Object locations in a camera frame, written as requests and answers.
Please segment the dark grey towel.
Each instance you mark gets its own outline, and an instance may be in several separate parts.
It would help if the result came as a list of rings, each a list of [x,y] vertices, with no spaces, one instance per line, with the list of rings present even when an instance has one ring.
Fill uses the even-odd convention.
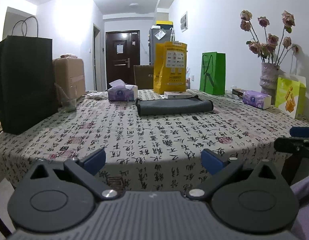
[[[211,100],[201,100],[198,95],[184,99],[137,99],[136,107],[139,116],[187,114],[214,110]]]

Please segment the lime gift bag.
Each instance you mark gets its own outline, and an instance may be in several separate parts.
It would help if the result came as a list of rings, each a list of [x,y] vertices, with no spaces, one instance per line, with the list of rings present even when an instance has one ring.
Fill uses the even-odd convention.
[[[275,107],[298,119],[304,110],[306,77],[282,74],[278,76]]]

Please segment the purple tissue pack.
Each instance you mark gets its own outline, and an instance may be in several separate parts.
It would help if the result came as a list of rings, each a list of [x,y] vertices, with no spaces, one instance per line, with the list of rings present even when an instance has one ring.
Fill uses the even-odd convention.
[[[253,90],[246,90],[243,93],[243,103],[259,109],[268,109],[271,106],[272,97]]]
[[[127,85],[123,80],[118,79],[109,83],[107,90],[110,101],[136,101],[138,97],[138,86]]]

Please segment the pale wrapped vase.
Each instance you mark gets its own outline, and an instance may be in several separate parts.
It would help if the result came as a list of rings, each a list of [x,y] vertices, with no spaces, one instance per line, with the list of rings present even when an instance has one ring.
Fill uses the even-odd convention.
[[[261,63],[261,76],[259,85],[261,86],[261,92],[268,94],[275,99],[279,66],[273,63]]]

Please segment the clear glass cup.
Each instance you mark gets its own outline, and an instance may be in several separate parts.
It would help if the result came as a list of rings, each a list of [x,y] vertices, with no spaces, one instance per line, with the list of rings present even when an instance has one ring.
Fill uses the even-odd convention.
[[[62,111],[67,113],[76,111],[76,105],[77,105],[76,97],[72,98],[71,96],[68,96],[57,83],[54,83],[54,85],[57,90],[58,100],[62,107],[61,108]]]

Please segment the calligraphy print tablecloth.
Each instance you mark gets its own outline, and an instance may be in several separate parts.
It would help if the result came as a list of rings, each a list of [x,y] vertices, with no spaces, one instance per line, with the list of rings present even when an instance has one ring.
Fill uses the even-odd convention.
[[[275,107],[254,108],[227,96],[192,91],[214,105],[211,113],[139,116],[134,102],[82,99],[76,111],[59,112],[20,135],[0,134],[0,180],[16,186],[39,158],[82,159],[103,148],[97,178],[119,190],[187,191],[209,178],[201,152],[208,148],[245,164],[263,159],[281,169],[286,155],[274,140],[293,126],[309,126]]]

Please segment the dried pink rose bouquet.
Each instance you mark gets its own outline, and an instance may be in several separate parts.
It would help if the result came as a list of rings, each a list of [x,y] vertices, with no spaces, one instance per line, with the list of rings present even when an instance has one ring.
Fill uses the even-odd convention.
[[[245,32],[251,34],[251,39],[246,42],[249,50],[257,55],[263,63],[271,63],[279,66],[283,59],[289,52],[297,55],[299,53],[299,46],[292,43],[292,39],[285,34],[291,34],[293,27],[295,27],[294,15],[284,11],[282,13],[283,30],[280,37],[273,35],[267,31],[270,21],[265,16],[257,18],[257,22],[262,27],[265,34],[265,42],[262,42],[258,37],[253,24],[251,22],[253,15],[250,11],[242,10],[240,13],[240,28]]]

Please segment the green paper bag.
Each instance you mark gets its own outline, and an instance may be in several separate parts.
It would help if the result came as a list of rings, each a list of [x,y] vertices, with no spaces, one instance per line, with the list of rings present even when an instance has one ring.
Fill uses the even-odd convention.
[[[199,90],[211,95],[224,95],[225,72],[225,53],[202,53]]]

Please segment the black paper bag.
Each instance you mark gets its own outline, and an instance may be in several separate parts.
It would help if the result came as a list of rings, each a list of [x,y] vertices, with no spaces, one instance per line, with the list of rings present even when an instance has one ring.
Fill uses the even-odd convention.
[[[0,42],[0,122],[19,135],[57,113],[49,38],[7,36]]]

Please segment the crumpled white tissue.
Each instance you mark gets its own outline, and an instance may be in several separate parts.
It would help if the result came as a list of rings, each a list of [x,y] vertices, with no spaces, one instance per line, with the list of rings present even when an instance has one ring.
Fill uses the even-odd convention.
[[[94,100],[103,100],[103,93],[102,92],[91,92],[86,95],[87,99],[94,99]]]

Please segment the tan suitcase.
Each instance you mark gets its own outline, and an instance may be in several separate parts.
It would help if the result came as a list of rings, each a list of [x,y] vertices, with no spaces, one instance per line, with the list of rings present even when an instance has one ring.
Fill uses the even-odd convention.
[[[65,94],[73,99],[86,92],[84,62],[79,58],[58,58],[53,60],[55,82]]]

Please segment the yellow paper bag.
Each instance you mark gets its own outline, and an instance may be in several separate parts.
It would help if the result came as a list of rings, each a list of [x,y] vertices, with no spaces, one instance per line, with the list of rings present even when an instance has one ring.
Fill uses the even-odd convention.
[[[167,41],[155,46],[154,92],[186,91],[187,44]]]

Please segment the dark brown door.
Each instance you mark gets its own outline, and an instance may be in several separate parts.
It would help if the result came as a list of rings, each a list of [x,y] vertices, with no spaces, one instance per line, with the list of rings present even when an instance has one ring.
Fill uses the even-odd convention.
[[[140,64],[140,31],[107,32],[105,57],[107,87],[118,79],[133,85],[133,67]]]

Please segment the grey refrigerator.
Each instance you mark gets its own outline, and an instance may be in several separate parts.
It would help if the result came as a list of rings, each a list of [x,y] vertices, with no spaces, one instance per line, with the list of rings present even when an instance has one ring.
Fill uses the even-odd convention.
[[[149,65],[155,64],[156,44],[170,41],[173,25],[160,24],[153,25],[149,30]]]

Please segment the yellow box on refrigerator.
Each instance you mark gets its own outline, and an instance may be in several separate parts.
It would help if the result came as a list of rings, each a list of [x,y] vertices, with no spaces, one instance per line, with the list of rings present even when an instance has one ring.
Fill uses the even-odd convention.
[[[171,26],[173,26],[173,22],[172,21],[156,21],[155,24],[156,25],[171,25]]]

